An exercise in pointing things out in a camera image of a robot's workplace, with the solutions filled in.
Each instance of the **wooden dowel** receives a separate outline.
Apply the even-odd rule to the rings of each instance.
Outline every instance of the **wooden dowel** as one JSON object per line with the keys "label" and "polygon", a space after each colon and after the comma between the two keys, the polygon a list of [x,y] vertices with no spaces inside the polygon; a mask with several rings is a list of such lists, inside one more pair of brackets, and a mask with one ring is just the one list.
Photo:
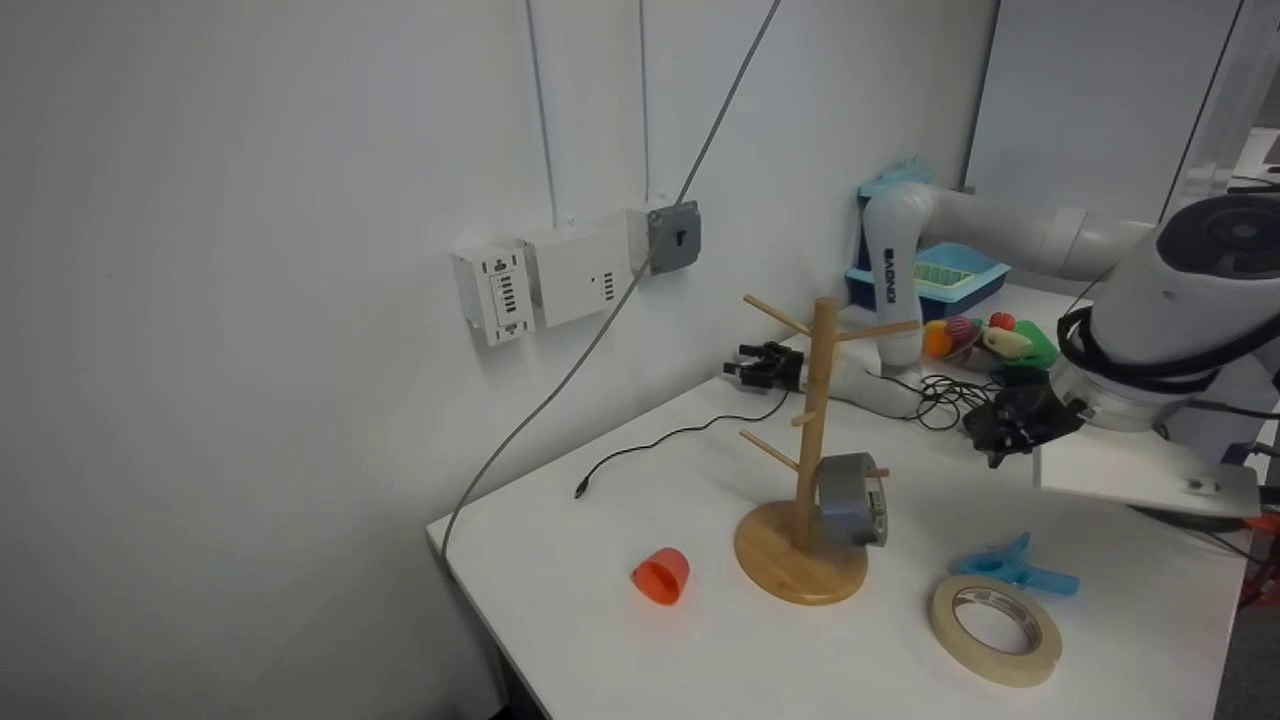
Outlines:
{"label": "wooden dowel", "polygon": [[809,327],[805,327],[805,324],[797,324],[786,313],[781,313],[781,309],[762,306],[760,297],[745,297],[745,306],[750,306],[755,313],[770,317],[770,322],[774,322],[774,324],[785,324],[786,333],[809,337]]}
{"label": "wooden dowel", "polygon": [[877,324],[877,327],[845,327],[845,333],[839,333],[839,344],[845,344],[845,342],[896,337],[896,333],[911,333],[911,327],[918,327],[918,324],[916,324],[916,322],[903,322],[903,324]]}
{"label": "wooden dowel", "polygon": [[762,456],[770,456],[774,466],[785,466],[786,473],[797,473],[799,466],[792,456],[785,456],[781,449],[762,444],[755,433],[741,433],[746,444],[755,444]]}
{"label": "wooden dowel", "polygon": [[809,322],[809,382],[805,382],[809,424],[799,429],[799,466],[797,466],[792,546],[799,552],[815,550],[815,466],[822,459],[831,366],[835,366],[835,306],[821,297]]}

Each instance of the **round wooden base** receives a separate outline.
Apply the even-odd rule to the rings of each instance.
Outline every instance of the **round wooden base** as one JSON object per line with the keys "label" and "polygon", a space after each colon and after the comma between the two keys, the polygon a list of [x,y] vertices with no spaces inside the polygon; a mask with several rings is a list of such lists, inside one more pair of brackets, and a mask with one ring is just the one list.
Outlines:
{"label": "round wooden base", "polygon": [[863,550],[811,550],[792,546],[797,503],[760,503],[735,525],[732,550],[745,571],[786,606],[839,606],[867,576]]}

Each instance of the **floor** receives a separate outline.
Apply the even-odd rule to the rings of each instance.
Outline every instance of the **floor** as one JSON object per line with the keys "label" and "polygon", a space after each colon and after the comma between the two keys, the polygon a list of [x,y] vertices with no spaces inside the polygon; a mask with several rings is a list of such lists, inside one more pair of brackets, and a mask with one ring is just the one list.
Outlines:
{"label": "floor", "polygon": [[1217,720],[1280,720],[1280,614],[1241,614]]}

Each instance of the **cable on wall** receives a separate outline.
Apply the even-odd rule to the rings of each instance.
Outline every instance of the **cable on wall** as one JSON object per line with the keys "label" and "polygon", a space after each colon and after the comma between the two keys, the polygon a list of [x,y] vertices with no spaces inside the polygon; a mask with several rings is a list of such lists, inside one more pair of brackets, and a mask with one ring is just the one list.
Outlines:
{"label": "cable on wall", "polygon": [[[741,70],[735,70],[735,76],[732,76],[732,89],[722,93],[722,105],[719,105],[719,111],[715,111],[715,120],[710,120],[710,127],[707,127],[707,135],[705,135],[705,144],[700,144],[686,176],[684,176],[684,183],[678,183],[678,201],[686,196],[695,172],[705,167],[705,158],[707,158],[707,149],[715,144],[715,131],[719,131],[719,125],[722,125],[722,118],[726,118],[726,107],[732,107],[732,99],[735,99],[735,89],[745,84],[750,59],[755,59],[755,48],[760,48],[760,39],[762,39],[774,7],[781,7],[781,0],[770,0],[770,7],[766,7],[766,15],[762,15],[762,25],[760,25],[760,32],[755,32],[755,39],[750,39],[750,48],[746,48],[746,56],[741,59]],[[486,468],[516,444],[516,437],[520,437],[541,414],[552,410],[552,401],[557,401],[557,396],[575,382],[575,371],[592,361],[592,351],[599,348],[599,342],[607,337],[607,327],[614,324],[614,317],[628,309],[628,302],[634,297],[641,280],[646,276],[646,265],[653,265],[653,260],[643,260],[643,265],[634,267],[632,283],[622,289],[622,297],[614,302],[614,309],[605,317],[605,324],[597,327],[597,337],[587,342],[587,348],[585,348],[585,351],[567,366],[567,371],[557,382],[557,388],[483,456],[478,473],[476,473],[476,476],[469,481],[469,487],[456,498],[456,503],[450,503],[450,513],[448,513],[448,525],[445,525],[445,537],[440,537],[440,555],[445,555],[445,561],[448,561],[448,550],[450,550],[450,527],[456,527],[460,513],[473,503],[473,498],[476,498],[478,481],[486,476]]]}
{"label": "cable on wall", "polygon": [[535,43],[535,0],[524,0],[524,32],[526,32],[526,59],[530,59],[530,99],[535,99],[535,127],[542,144],[542,172],[549,172],[549,201],[552,201],[552,230],[559,230],[559,183],[557,183],[557,158],[552,158],[552,125],[549,125],[549,93],[542,93],[542,56]]}
{"label": "cable on wall", "polygon": [[641,0],[641,187],[653,205],[653,118],[646,118],[646,0]]}

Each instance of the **gray object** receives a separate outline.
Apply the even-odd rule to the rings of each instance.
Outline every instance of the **gray object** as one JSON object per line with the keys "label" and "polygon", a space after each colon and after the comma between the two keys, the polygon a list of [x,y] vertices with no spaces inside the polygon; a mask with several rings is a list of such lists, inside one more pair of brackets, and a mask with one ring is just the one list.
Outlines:
{"label": "gray object", "polygon": [[815,466],[815,518],[828,540],[855,550],[887,540],[884,476],[867,451]]}
{"label": "gray object", "polygon": [[705,253],[705,215],[695,201],[646,212],[646,267],[677,274]]}

